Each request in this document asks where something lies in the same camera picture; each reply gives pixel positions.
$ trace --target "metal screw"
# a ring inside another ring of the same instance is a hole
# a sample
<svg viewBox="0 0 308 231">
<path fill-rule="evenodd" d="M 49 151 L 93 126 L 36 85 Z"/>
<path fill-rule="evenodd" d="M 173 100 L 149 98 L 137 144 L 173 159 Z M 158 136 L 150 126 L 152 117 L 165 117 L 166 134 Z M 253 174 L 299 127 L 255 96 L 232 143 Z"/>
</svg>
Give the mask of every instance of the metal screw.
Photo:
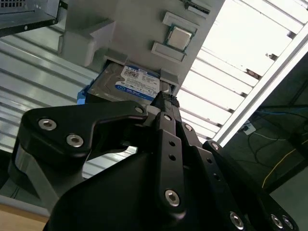
<svg viewBox="0 0 308 231">
<path fill-rule="evenodd" d="M 164 115 L 164 118 L 166 119 L 166 120 L 169 120 L 169 121 L 171 121 L 172 119 L 171 119 L 171 117 L 170 116 L 168 116 L 168 115 Z"/>
<path fill-rule="evenodd" d="M 214 147 L 216 150 L 218 150 L 218 149 L 219 149 L 219 146 L 218 146 L 217 144 L 212 143 L 212 145 L 213 145 L 213 147 Z"/>
<path fill-rule="evenodd" d="M 185 124 L 185 128 L 186 128 L 188 131 L 192 131 L 192 130 L 193 130 L 192 127 L 191 127 L 190 125 L 188 125 L 188 124 Z"/>
<path fill-rule="evenodd" d="M 139 112 L 139 113 L 143 113 L 143 110 L 142 110 L 141 108 L 139 108 L 139 107 L 135 107 L 135 110 L 136 110 L 137 112 Z"/>
<path fill-rule="evenodd" d="M 178 207 L 180 205 L 180 198 L 177 195 L 177 193 L 173 190 L 166 190 L 165 198 L 169 202 L 169 204 L 173 207 Z"/>
<path fill-rule="evenodd" d="M 38 124 L 41 129 L 47 131 L 54 130 L 57 127 L 56 122 L 54 122 L 52 119 L 41 119 Z"/>
<path fill-rule="evenodd" d="M 241 218 L 236 213 L 230 212 L 230 220 L 238 230 L 244 229 L 244 223 L 242 222 Z"/>
<path fill-rule="evenodd" d="M 287 217 L 283 216 L 282 218 L 283 218 L 284 222 L 290 227 L 290 229 L 294 229 L 292 223 L 288 220 Z"/>
<path fill-rule="evenodd" d="M 271 219 L 279 229 L 283 228 L 281 221 L 274 214 L 271 215 Z"/>
<path fill-rule="evenodd" d="M 75 148 L 79 148 L 83 145 L 83 139 L 80 136 L 75 135 L 75 134 L 67 136 L 66 142 L 67 144 Z"/>
</svg>

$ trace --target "hard drive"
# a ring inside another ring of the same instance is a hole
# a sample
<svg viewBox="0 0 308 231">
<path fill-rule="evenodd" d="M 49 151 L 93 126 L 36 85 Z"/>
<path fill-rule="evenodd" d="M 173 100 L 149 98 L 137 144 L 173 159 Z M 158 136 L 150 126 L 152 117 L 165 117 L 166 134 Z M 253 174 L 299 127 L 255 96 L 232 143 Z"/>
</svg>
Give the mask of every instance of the hard drive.
<svg viewBox="0 0 308 231">
<path fill-rule="evenodd" d="M 130 62 L 110 62 L 89 88 L 86 102 L 132 100 L 149 105 L 159 91 L 171 93 L 171 86 L 158 73 Z"/>
</svg>

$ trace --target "metal bracket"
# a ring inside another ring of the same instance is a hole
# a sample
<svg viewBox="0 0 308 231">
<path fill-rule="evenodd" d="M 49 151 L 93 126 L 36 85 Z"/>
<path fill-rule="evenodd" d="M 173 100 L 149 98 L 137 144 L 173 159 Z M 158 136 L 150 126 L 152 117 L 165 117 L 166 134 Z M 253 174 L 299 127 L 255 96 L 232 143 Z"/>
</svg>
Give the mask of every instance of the metal bracket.
<svg viewBox="0 0 308 231">
<path fill-rule="evenodd" d="M 160 112 L 156 117 L 158 130 L 156 196 L 164 215 L 175 221 L 186 213 L 184 198 L 184 174 L 182 144 L 175 133 L 175 120 L 172 115 Z"/>
<path fill-rule="evenodd" d="M 203 144 L 210 151 L 224 173 L 228 184 L 238 200 L 241 211 L 246 211 L 256 230 L 298 230 L 295 221 L 214 141 Z"/>
<path fill-rule="evenodd" d="M 109 148 L 127 126 L 143 123 L 146 118 L 146 110 L 132 101 L 39 108 L 24 114 L 18 138 L 26 152 L 50 165 L 82 166 L 95 148 L 93 140 L 109 134 L 104 143 Z M 69 144 L 70 137 L 75 144 Z"/>
<path fill-rule="evenodd" d="M 181 123 L 179 128 L 186 154 L 185 160 L 189 160 L 199 170 L 201 181 L 208 184 L 226 230 L 249 230 L 246 219 L 239 210 L 213 154 L 200 147 L 198 137 L 190 125 Z"/>
</svg>

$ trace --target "wall outlet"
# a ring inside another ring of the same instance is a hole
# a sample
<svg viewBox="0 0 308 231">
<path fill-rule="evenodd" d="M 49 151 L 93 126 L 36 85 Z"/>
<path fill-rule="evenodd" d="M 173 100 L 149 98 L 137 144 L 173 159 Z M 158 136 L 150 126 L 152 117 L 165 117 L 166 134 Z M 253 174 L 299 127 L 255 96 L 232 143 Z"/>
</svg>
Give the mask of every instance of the wall outlet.
<svg viewBox="0 0 308 231">
<path fill-rule="evenodd" d="M 245 132 L 246 135 L 250 135 L 256 131 L 256 128 L 247 120 L 242 126 L 241 130 Z"/>
</svg>

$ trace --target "wooden surface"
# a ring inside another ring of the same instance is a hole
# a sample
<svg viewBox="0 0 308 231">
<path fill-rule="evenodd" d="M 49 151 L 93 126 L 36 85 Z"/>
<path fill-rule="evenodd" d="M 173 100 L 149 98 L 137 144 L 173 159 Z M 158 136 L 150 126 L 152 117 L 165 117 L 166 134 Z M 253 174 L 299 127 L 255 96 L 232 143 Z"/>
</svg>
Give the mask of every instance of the wooden surface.
<svg viewBox="0 0 308 231">
<path fill-rule="evenodd" d="M 0 231 L 42 231 L 48 218 L 0 205 Z"/>
</svg>

